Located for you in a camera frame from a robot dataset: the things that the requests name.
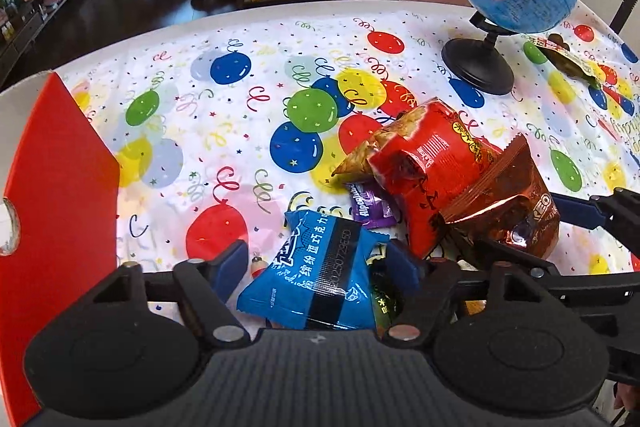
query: tablecloth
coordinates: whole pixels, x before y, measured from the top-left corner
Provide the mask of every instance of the tablecloth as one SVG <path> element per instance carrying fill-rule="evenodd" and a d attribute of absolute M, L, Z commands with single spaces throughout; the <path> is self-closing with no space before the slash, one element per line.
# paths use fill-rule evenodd
<path fill-rule="evenodd" d="M 497 43 L 516 78 L 505 96 L 480 93 L 442 62 L 450 38 L 483 37 L 470 12 L 358 6 L 348 16 L 268 23 L 243 23 L 239 14 L 222 28 L 212 19 L 203 32 L 131 41 L 125 52 L 61 68 L 121 165 L 119 261 L 171 270 L 190 254 L 188 229 L 202 216 L 215 223 L 217 245 L 245 237 L 251 254 L 270 261 L 288 235 L 286 210 L 350 215 L 332 169 L 372 131 L 432 96 L 497 146 L 523 133 L 549 190 L 580 198 L 618 186 L 640 191 L 638 58 L 585 5 L 545 36 L 559 35 L 600 64 L 606 92 L 564 76 L 517 35 Z M 565 224 L 550 261 L 564 275 L 638 269 L 603 230 Z M 231 308 L 249 282 L 247 273 Z"/>

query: red panel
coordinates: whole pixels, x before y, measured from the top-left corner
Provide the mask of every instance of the red panel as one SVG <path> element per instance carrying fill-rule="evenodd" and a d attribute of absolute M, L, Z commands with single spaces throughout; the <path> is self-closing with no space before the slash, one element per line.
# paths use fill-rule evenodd
<path fill-rule="evenodd" d="M 24 377 L 29 341 L 116 267 L 118 163 L 66 90 L 47 79 L 4 195 L 20 243 L 0 258 L 0 379 L 12 425 L 39 410 Z"/>

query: wooden floor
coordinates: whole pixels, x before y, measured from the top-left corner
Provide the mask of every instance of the wooden floor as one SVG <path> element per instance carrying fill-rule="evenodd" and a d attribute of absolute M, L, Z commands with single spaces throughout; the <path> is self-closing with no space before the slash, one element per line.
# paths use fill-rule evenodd
<path fill-rule="evenodd" d="M 231 0 L 69 0 L 0 90 L 114 42 L 234 9 Z"/>

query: blue candy wrapper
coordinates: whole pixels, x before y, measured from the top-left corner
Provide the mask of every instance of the blue candy wrapper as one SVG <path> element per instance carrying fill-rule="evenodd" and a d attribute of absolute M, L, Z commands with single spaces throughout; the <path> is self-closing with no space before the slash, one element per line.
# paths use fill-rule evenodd
<path fill-rule="evenodd" d="M 295 330 L 374 329 L 367 258 L 388 235 L 312 210 L 285 214 L 291 236 L 238 297 L 238 310 Z"/>

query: black globe base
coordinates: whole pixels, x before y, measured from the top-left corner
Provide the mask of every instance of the black globe base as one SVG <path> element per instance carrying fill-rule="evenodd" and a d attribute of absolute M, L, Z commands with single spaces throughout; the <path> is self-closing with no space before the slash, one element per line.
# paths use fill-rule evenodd
<path fill-rule="evenodd" d="M 453 39 L 444 45 L 442 60 L 451 73 L 482 92 L 507 94 L 513 89 L 513 71 L 507 61 L 484 41 Z"/>

